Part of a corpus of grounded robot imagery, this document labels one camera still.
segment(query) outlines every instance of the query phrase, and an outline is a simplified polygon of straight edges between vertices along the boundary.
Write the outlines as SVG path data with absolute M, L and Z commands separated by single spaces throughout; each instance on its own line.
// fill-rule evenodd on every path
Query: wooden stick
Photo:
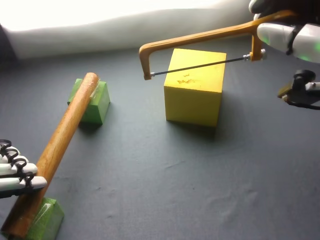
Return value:
M 265 22 L 280 21 L 284 18 L 293 17 L 293 16 L 296 16 L 294 12 L 290 10 L 283 10 L 283 11 L 279 11 L 277 13 L 274 13 L 254 21 L 241 24 L 241 25 L 230 26 L 230 27 L 220 28 L 216 30 L 191 34 L 187 36 L 171 38 L 163 41 L 147 43 L 142 47 L 140 47 L 140 50 L 139 50 L 139 57 L 140 57 L 140 61 L 141 61 L 141 65 L 144 73 L 144 79 L 145 80 L 151 79 L 149 57 L 150 57 L 150 54 L 155 51 L 175 48 L 175 47 L 179 47 L 187 44 L 195 44 L 195 43 L 218 39 L 218 38 L 236 36 L 241 34 L 253 35 L 252 52 L 250 53 L 251 60 L 252 61 L 260 60 L 262 57 L 261 56 L 262 43 L 257 36 L 258 26 Z
M 43 176 L 46 179 L 46 187 L 33 194 L 19 196 L 1 228 L 1 231 L 5 234 L 23 239 L 26 237 L 47 188 L 90 102 L 90 95 L 94 92 L 98 81 L 99 77 L 92 72 L 85 75 L 72 102 L 65 111 L 36 164 L 38 168 L 37 175 Z

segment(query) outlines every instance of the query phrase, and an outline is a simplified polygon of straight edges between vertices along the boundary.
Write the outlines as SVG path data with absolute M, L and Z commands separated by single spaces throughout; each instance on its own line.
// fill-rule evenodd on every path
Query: yellow block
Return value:
M 174 49 L 168 70 L 226 60 L 226 53 Z M 168 73 L 164 82 L 169 121 L 215 127 L 218 122 L 225 64 Z

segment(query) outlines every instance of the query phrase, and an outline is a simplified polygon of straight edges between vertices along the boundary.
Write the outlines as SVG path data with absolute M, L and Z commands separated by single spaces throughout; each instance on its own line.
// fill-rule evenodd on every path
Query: robotic hand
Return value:
M 0 199 L 44 188 L 47 181 L 42 176 L 35 176 L 37 170 L 37 166 L 29 163 L 11 141 L 0 139 Z
M 320 1 L 318 0 L 251 0 L 249 10 L 254 19 L 292 10 L 298 18 L 288 22 L 262 23 L 257 28 L 260 40 L 287 55 L 304 61 L 320 63 Z M 312 104 L 320 101 L 320 82 L 314 82 L 316 74 L 298 70 L 293 82 L 282 88 L 278 97 L 289 105 L 320 110 Z

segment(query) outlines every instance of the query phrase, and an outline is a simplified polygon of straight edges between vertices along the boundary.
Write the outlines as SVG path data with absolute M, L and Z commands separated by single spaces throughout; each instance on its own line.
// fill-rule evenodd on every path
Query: green block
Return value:
M 77 90 L 80 87 L 82 79 L 78 78 L 73 85 L 71 94 L 69 96 L 68 105 L 74 98 Z M 91 98 L 86 111 L 84 112 L 81 122 L 102 125 L 110 103 L 107 83 L 99 81 L 98 87 L 95 90 L 94 96 Z
M 64 216 L 57 200 L 44 197 L 25 240 L 55 240 Z

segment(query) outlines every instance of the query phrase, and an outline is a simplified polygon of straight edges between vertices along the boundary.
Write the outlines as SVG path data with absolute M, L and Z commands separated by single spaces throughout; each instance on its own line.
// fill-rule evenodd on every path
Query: gray table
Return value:
M 247 37 L 185 48 L 247 54 Z M 23 62 L 0 73 L 0 136 L 36 162 L 76 78 L 107 81 L 100 128 L 79 128 L 46 193 L 65 212 L 58 240 L 320 239 L 318 111 L 276 98 L 297 69 L 319 65 L 266 48 L 226 65 L 215 133 L 167 122 L 165 75 L 144 81 L 138 50 Z M 164 71 L 172 49 L 154 53 Z M 1 199 L 0 224 L 15 198 Z

